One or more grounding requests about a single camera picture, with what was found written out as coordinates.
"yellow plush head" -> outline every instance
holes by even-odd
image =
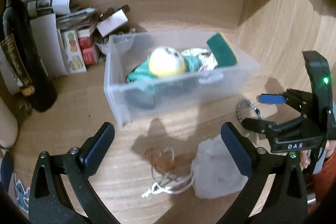
[[[179,75],[185,72],[185,62],[182,55],[173,48],[156,48],[148,62],[151,74],[156,77]]]

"sponge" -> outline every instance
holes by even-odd
[[[230,42],[222,33],[217,33],[209,38],[207,44],[215,56],[218,67],[234,66],[237,64],[237,56],[232,49]]]

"plastic bin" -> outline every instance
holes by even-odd
[[[112,35],[106,58],[104,92],[113,115],[122,126],[148,116],[158,116],[242,92],[259,64],[238,47],[238,64],[213,71],[184,73],[165,79],[126,83],[126,76],[159,46],[181,52],[209,48],[212,31],[155,31]]]

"screw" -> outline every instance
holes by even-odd
[[[43,151],[43,152],[40,154],[40,157],[41,157],[41,159],[43,159],[43,158],[45,158],[47,155],[48,155],[48,152],[47,152],[47,151]]]
[[[70,149],[70,154],[75,155],[75,154],[78,153],[78,150],[79,150],[78,147],[73,147],[73,148]]]
[[[266,149],[263,148],[263,147],[258,147],[258,148],[257,148],[257,152],[258,152],[259,154],[263,155],[263,154],[266,154]]]
[[[295,152],[289,152],[289,156],[294,159],[296,158],[296,153]]]

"orange sleeve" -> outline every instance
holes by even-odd
[[[322,201],[336,178],[336,153],[332,154],[324,163],[321,172],[313,175],[313,188],[316,202]]]

